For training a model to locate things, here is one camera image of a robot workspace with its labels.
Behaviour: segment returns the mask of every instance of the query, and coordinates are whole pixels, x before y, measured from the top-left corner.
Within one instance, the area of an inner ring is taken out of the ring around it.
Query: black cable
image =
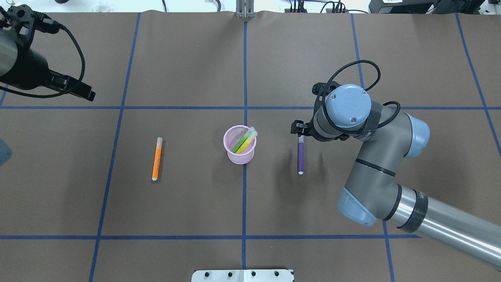
[[[221,1],[216,0],[216,3],[217,3],[217,11],[221,12]]]
[[[369,89],[371,89],[372,87],[374,87],[374,85],[376,85],[378,82],[379,82],[379,79],[381,78],[381,70],[379,69],[379,67],[376,65],[376,63],[372,62],[372,61],[369,61],[369,60],[357,60],[355,62],[351,62],[349,64],[346,64],[344,66],[342,66],[339,70],[337,70],[332,76],[331,78],[327,81],[327,83],[325,84],[325,87],[324,87],[324,90],[322,91],[322,93],[320,93],[321,97],[322,97],[322,111],[324,112],[324,116],[326,118],[326,120],[329,122],[329,124],[337,131],[341,132],[341,133],[346,133],[346,134],[361,134],[364,132],[364,127],[365,125],[360,128],[359,130],[346,130],[346,129],[343,129],[343,128],[340,128],[339,126],[335,125],[331,118],[329,117],[329,114],[327,113],[327,107],[325,105],[325,98],[327,96],[327,87],[328,85],[331,84],[331,82],[334,80],[334,78],[340,73],[342,72],[343,70],[345,70],[346,68],[348,67],[351,67],[353,65],[358,65],[358,64],[361,64],[361,63],[366,63],[366,64],[369,64],[371,66],[373,66],[376,71],[377,71],[377,78],[376,78],[376,81],[374,81],[374,83],[372,83],[369,87],[365,88],[364,90],[367,91]],[[398,113],[400,112],[400,104],[396,101],[390,101],[390,102],[386,102],[383,104],[383,106],[387,106],[387,105],[396,105],[397,106],[397,109],[395,110],[395,112],[393,113],[393,115],[391,115],[391,117],[389,117],[387,120],[385,120],[384,122],[378,124],[377,128],[381,128],[387,124],[389,124],[397,115]]]
[[[72,88],[70,88],[70,89],[61,91],[59,93],[50,94],[50,95],[29,94],[29,93],[24,93],[24,92],[16,91],[16,90],[8,89],[8,88],[1,87],[1,86],[0,86],[0,90],[3,90],[5,92],[9,92],[9,93],[12,93],[12,94],[17,94],[17,95],[20,95],[20,96],[24,96],[24,97],[30,97],[30,98],[54,98],[54,97],[59,97],[61,95],[64,95],[66,93],[70,93],[73,89],[77,88],[80,85],[80,82],[82,82],[82,79],[84,78],[84,73],[85,73],[84,53],[82,53],[82,49],[80,49],[80,45],[78,45],[77,40],[75,39],[75,37],[73,36],[73,34],[71,34],[70,30],[68,30],[68,28],[66,28],[62,24],[59,24],[59,27],[62,30],[64,30],[68,34],[68,36],[70,36],[71,41],[73,41],[73,44],[75,44],[75,47],[77,48],[78,54],[80,55],[80,59],[82,60],[82,69],[80,71],[80,77],[78,78],[77,83]]]
[[[366,11],[362,11],[362,10],[342,10],[341,13],[344,13],[344,12],[351,12],[351,11],[355,11],[355,12],[362,12],[362,13],[366,13],[366,14],[370,14]]]
[[[327,2],[331,2],[331,1],[318,1],[318,0],[304,0],[305,2],[317,2],[317,3],[327,3]]]
[[[334,9],[332,9],[332,12],[333,13],[337,13],[338,11],[341,12],[341,1],[339,1],[337,4],[336,4],[336,7]]]
[[[327,6],[327,4],[329,4],[329,3],[332,3],[332,10],[334,10],[334,4],[335,4],[334,1],[329,1],[329,2],[325,2],[324,6],[320,10],[320,13],[322,13],[324,11],[325,6]]]

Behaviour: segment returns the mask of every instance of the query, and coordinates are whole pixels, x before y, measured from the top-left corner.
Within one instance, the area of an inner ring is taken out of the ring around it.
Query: pink mesh cup
[[[257,137],[254,138],[252,143],[246,148],[246,150],[242,154],[235,154],[231,152],[231,149],[233,149],[233,147],[238,143],[238,141],[240,141],[240,139],[243,137],[243,135],[247,132],[248,129],[249,127],[245,125],[235,125],[226,131],[222,139],[229,160],[237,165],[246,164],[250,162],[254,157],[254,148],[256,147]]]

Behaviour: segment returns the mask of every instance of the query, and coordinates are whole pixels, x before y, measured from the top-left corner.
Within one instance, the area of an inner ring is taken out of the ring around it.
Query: blue tape line
[[[312,110],[313,107],[308,106],[290,106],[290,107],[281,107],[281,106],[257,106],[257,107],[247,107],[249,110]]]
[[[96,270],[96,262],[97,262],[97,252],[99,250],[99,243],[101,240],[99,237],[96,239],[96,244],[94,245],[94,255],[92,256],[92,264],[91,264],[91,273],[89,275],[89,282],[94,280],[94,271]]]
[[[391,249],[390,249],[390,240],[388,238],[388,229],[386,228],[386,222],[383,221],[383,231],[384,231],[384,242],[386,244],[386,256],[388,257],[388,266],[390,268],[390,279],[391,282],[395,282],[395,273],[393,271],[393,261],[391,259]]]
[[[484,110],[484,107],[401,107],[403,110]]]
[[[371,234],[371,235],[247,235],[247,240],[336,240],[336,239],[412,239],[420,238],[413,234]]]
[[[360,60],[360,53],[358,52],[358,41],[357,41],[357,30],[355,29],[355,18],[353,18],[353,14],[350,14],[351,17],[351,29],[353,31],[353,41],[355,43],[355,54],[357,55],[357,60]],[[360,76],[360,86],[365,88],[364,86],[364,76],[362,74],[362,65],[358,64],[358,75]]]
[[[389,239],[419,239],[413,234],[389,234]],[[384,239],[385,235],[0,235],[0,240],[336,240]]]
[[[247,125],[247,22],[243,23],[243,123]],[[246,269],[246,243],[247,235],[247,164],[242,171],[242,269]]]
[[[7,95],[7,91],[4,90],[4,92],[2,93],[2,97],[0,98],[0,107],[3,105],[6,95]]]
[[[243,124],[247,125],[247,22],[243,23]]]
[[[99,218],[99,226],[98,226],[98,230],[97,230],[97,239],[96,239],[96,245],[94,246],[94,255],[93,255],[93,258],[92,258],[91,272],[90,272],[90,275],[89,275],[89,282],[93,281],[93,279],[94,279],[94,271],[96,269],[96,262],[97,262],[97,255],[98,255],[98,251],[99,251],[100,236],[101,236],[101,232],[103,230],[104,214],[106,212],[106,203],[108,201],[108,193],[110,191],[111,174],[113,172],[113,165],[115,163],[115,154],[117,152],[118,136],[120,135],[120,127],[121,127],[121,124],[122,124],[122,116],[123,116],[123,112],[124,112],[125,99],[127,97],[127,88],[129,86],[130,70],[132,68],[132,60],[134,58],[134,49],[136,47],[137,32],[138,32],[138,29],[139,29],[139,21],[140,21],[140,19],[141,19],[141,13],[137,13],[136,28],[134,30],[134,39],[132,40],[132,47],[131,47],[130,57],[129,57],[129,66],[127,67],[127,75],[125,77],[124,92],[123,92],[123,95],[122,95],[122,104],[120,106],[120,114],[118,115],[117,130],[116,130],[116,133],[115,133],[115,141],[113,142],[113,150],[111,152],[110,168],[108,170],[108,179],[106,180],[106,189],[104,191],[103,205],[101,207],[101,216]]]
[[[2,109],[121,109],[121,106],[0,106]],[[242,106],[125,106],[126,110],[243,110]],[[312,110],[309,106],[248,106],[248,110]],[[501,107],[402,106],[405,110],[501,110]]]
[[[87,235],[0,235],[0,240],[96,240]]]
[[[120,106],[2,106],[2,109],[62,109],[62,110],[110,110],[110,109],[120,109]]]
[[[174,236],[158,236],[158,235],[120,235],[120,236],[101,236],[101,240],[241,240],[240,235],[174,235]]]
[[[124,109],[159,109],[159,110],[243,110],[244,107],[232,106],[125,106]]]
[[[497,152],[501,157],[501,147],[499,146],[499,140],[497,139],[496,130],[494,129],[494,125],[492,124],[492,120],[490,118],[489,111],[487,110],[487,104],[485,103],[485,99],[482,93],[482,89],[480,87],[480,83],[478,82],[478,78],[476,76],[475,68],[473,67],[473,63],[471,62],[471,58],[468,52],[468,47],[466,46],[466,40],[464,39],[463,28],[461,26],[461,20],[459,20],[459,14],[456,13],[456,21],[457,27],[459,28],[459,34],[461,35],[461,41],[463,42],[464,52],[466,53],[466,58],[468,59],[468,64],[470,65],[471,73],[473,74],[473,78],[475,80],[476,88],[478,90],[478,94],[480,95],[480,100],[482,101],[482,105],[485,109],[485,115],[487,117],[487,121],[489,122],[490,131],[492,132],[492,137],[494,138],[494,142],[496,143]]]

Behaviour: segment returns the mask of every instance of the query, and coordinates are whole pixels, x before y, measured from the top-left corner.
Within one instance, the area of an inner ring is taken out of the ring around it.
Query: metal bracket
[[[254,0],[236,0],[235,17],[252,19],[254,15]]]
[[[294,282],[291,269],[197,270],[191,282]]]

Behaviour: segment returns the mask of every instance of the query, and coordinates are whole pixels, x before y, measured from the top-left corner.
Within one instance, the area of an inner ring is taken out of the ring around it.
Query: orange marker
[[[157,181],[158,170],[160,169],[160,156],[162,155],[162,137],[157,138],[157,147],[155,149],[155,162],[153,163],[153,175],[151,180]]]

